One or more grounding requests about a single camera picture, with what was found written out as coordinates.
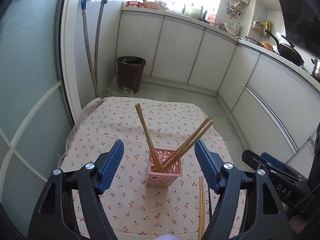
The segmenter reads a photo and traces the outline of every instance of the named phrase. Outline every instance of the tablecloth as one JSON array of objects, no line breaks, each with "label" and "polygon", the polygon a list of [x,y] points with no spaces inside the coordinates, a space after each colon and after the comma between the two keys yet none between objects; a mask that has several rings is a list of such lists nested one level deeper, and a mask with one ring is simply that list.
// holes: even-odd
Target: tablecloth
[{"label": "tablecloth", "polygon": [[[156,148],[176,149],[196,130],[207,115],[197,106],[140,98],[95,99],[82,111],[67,141],[59,166],[64,172],[78,170],[108,152],[117,139],[124,143],[124,156],[110,189],[101,197],[108,220],[119,239],[155,239],[172,234],[180,240],[196,240],[199,227],[199,176],[201,168],[192,147],[181,159],[183,176],[169,188],[146,187],[149,148],[135,105],[141,104]],[[232,162],[222,137],[211,127],[202,137],[207,148],[223,161]],[[218,196],[211,190],[212,209]],[[73,192],[81,234],[89,237],[77,191]],[[230,236],[238,234],[245,197],[240,192]],[[205,182],[205,227],[209,222],[208,188]]]}]

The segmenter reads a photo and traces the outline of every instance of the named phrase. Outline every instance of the sliding door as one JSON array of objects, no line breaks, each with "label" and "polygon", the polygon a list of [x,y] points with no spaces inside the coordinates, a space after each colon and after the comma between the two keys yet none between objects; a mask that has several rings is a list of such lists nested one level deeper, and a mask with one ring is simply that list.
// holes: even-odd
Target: sliding door
[{"label": "sliding door", "polygon": [[60,78],[63,0],[13,0],[0,21],[0,202],[27,236],[73,123]]}]

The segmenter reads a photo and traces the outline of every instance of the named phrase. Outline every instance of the chopstick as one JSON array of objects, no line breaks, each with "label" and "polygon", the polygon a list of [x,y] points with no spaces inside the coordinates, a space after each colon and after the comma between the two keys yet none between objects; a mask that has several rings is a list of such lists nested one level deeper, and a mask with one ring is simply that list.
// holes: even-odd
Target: chopstick
[{"label": "chopstick", "polygon": [[149,146],[150,154],[151,154],[151,157],[152,157],[152,160],[153,160],[153,164],[154,164],[154,166],[156,168],[156,171],[160,171],[161,163],[160,163],[158,154],[156,153],[155,147],[154,147],[154,145],[152,143],[152,140],[151,140],[151,137],[150,137],[149,130],[147,128],[146,122],[144,121],[143,113],[142,113],[142,109],[141,109],[140,104],[135,105],[135,108],[137,110],[139,119],[141,121],[143,130],[144,130],[144,133],[146,135],[146,139],[147,139],[147,143],[148,143],[148,146]]},{"label": "chopstick", "polygon": [[205,196],[204,196],[204,183],[203,183],[203,176],[201,176],[201,189],[202,189],[202,231],[201,231],[201,237],[204,234],[204,225],[205,225],[205,206],[204,206],[204,202],[205,202]]},{"label": "chopstick", "polygon": [[191,140],[192,140],[193,138],[196,137],[196,135],[201,131],[201,129],[202,129],[202,128],[207,124],[207,122],[209,122],[210,120],[211,120],[210,117],[204,119],[203,123],[199,126],[199,128],[198,128],[197,130],[195,130],[195,132],[194,132],[192,135],[190,135],[190,137],[189,137],[187,140],[185,140],[185,141],[183,142],[183,144],[181,144],[181,145],[179,146],[179,148],[176,149],[176,150],[162,163],[162,166],[166,165],[167,162],[168,162],[169,160],[171,160],[176,154],[179,155],[179,154],[182,152],[182,150],[191,142]]},{"label": "chopstick", "polygon": [[186,148],[184,148],[179,153],[179,155],[175,154],[175,156],[171,158],[170,161],[166,163],[166,165],[162,166],[160,172],[167,170],[172,164],[176,163],[177,160],[179,160],[183,155],[185,155],[185,153],[188,152],[188,150],[191,149],[191,147],[196,143],[196,141],[199,140],[205,134],[205,132],[210,128],[212,124],[213,121],[210,120],[209,123],[203,128],[203,130],[190,142],[190,144]]},{"label": "chopstick", "polygon": [[198,240],[201,240],[204,233],[204,192],[203,192],[203,177],[199,177],[199,195],[200,195],[200,208],[199,208],[199,232]]}]

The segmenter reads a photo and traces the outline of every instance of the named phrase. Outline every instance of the range hood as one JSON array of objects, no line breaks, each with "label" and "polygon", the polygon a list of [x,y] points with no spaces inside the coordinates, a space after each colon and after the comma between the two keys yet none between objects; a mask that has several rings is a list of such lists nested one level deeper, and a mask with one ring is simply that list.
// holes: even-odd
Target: range hood
[{"label": "range hood", "polygon": [[307,0],[279,0],[286,37],[320,57],[320,21]]}]

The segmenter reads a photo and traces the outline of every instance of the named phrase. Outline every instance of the pink plastic container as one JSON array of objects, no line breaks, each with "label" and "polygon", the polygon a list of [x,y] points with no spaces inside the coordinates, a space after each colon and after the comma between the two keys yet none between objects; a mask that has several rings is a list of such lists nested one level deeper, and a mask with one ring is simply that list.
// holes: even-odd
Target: pink plastic container
[{"label": "pink plastic container", "polygon": [[[156,149],[160,163],[163,163],[175,150]],[[154,167],[151,155],[149,155],[146,168],[146,186],[169,187],[177,177],[182,176],[181,160],[179,159],[169,170],[168,173],[151,172]]]}]

